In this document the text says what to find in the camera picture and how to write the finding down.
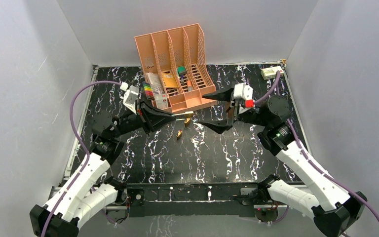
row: small yellow object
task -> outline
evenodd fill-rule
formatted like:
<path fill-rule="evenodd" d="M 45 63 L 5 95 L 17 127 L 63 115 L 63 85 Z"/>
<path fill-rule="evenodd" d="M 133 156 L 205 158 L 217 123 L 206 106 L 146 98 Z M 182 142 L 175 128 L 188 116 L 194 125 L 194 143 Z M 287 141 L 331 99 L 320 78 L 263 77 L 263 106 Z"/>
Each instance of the small yellow object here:
<path fill-rule="evenodd" d="M 172 74 L 162 73 L 162 80 L 165 84 L 165 88 L 178 88 L 178 84 Z"/>
<path fill-rule="evenodd" d="M 179 130 L 178 131 L 178 134 L 177 134 L 177 141 L 182 137 L 182 130 Z"/>
<path fill-rule="evenodd" d="M 184 121 L 184 126 L 185 127 L 188 127 L 191 123 L 191 118 L 186 118 L 185 121 Z"/>

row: white wall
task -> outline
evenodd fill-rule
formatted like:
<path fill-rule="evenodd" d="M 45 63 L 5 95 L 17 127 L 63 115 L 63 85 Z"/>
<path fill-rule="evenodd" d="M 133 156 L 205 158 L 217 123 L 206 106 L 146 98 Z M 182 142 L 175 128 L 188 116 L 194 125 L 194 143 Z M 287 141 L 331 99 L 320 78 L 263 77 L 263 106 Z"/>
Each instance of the white wall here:
<path fill-rule="evenodd" d="M 70 100 L 91 72 L 56 0 L 0 0 L 0 237 L 33 236 L 29 212 L 63 177 Z"/>
<path fill-rule="evenodd" d="M 57 0 L 93 64 L 140 65 L 134 37 L 200 23 L 207 63 L 287 58 L 317 0 Z"/>
<path fill-rule="evenodd" d="M 319 1 L 287 65 L 313 155 L 379 211 L 379 1 Z M 350 234 L 379 236 L 369 210 Z"/>

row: black marble table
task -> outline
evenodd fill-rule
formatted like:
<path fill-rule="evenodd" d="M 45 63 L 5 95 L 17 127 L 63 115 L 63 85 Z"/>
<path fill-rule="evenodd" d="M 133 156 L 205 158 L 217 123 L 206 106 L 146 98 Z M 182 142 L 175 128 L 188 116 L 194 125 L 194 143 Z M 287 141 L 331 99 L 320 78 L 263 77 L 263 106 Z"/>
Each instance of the black marble table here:
<path fill-rule="evenodd" d="M 246 82 L 254 90 L 254 99 L 260 98 L 270 88 L 270 81 L 261 76 L 261 68 L 271 64 L 209 65 L 207 71 L 216 89 L 229 85 L 232 81 Z M 125 81 L 141 86 L 144 81 L 141 67 L 100 68 L 96 80 Z M 280 83 L 281 95 L 292 100 L 284 77 Z M 91 119 L 101 110 L 120 115 L 123 91 L 112 84 L 93 88 L 91 100 L 81 137 L 85 144 L 91 143 Z M 299 137 L 303 133 L 292 107 L 292 122 Z M 175 121 L 156 133 L 146 135 L 142 129 L 123 135 L 126 143 L 123 152 L 111 168 L 101 177 L 126 181 L 127 183 L 216 183 L 255 182 L 270 174 L 276 174 L 284 181 L 300 181 L 294 172 L 265 150 L 258 137 L 260 126 L 237 122 L 222 135 L 196 123 L 198 120 L 223 119 L 224 104 L 195 111 L 193 122 L 184 128 L 184 121 Z M 180 140 L 176 140 L 178 130 L 183 130 Z M 75 157 L 73 171 L 84 158 L 80 149 Z"/>

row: green eraser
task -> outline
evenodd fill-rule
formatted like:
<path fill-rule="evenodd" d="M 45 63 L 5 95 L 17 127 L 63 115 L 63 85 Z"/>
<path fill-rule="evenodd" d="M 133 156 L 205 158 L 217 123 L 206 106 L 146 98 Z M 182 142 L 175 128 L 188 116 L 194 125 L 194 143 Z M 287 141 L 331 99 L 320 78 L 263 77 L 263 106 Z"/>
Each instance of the green eraser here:
<path fill-rule="evenodd" d="M 187 74 L 187 71 L 185 70 L 185 67 L 183 67 L 183 66 L 178 67 L 177 70 L 178 70 L 178 75 L 179 76 Z"/>

